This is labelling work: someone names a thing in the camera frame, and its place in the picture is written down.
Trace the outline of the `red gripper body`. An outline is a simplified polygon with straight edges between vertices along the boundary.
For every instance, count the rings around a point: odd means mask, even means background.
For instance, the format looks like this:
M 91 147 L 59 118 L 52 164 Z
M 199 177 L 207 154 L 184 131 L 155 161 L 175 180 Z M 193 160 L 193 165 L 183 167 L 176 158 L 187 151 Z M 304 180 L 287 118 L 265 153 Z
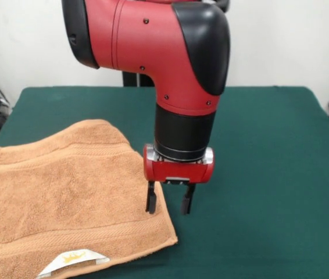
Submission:
M 175 162 L 160 156 L 153 145 L 144 146 L 144 175 L 148 181 L 207 183 L 214 170 L 214 151 L 207 147 L 204 156 L 195 162 Z

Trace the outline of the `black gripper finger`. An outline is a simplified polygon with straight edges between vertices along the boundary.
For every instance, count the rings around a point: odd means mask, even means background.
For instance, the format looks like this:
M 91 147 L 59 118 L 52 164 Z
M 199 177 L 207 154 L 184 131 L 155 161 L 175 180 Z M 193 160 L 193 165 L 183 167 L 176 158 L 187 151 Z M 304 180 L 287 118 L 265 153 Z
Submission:
M 195 192 L 196 184 L 188 184 L 187 190 L 183 196 L 181 203 L 181 214 L 186 215 L 190 214 L 192 198 Z
M 149 214 L 154 214 L 155 210 L 156 210 L 155 182 L 149 181 L 145 211 L 148 212 Z

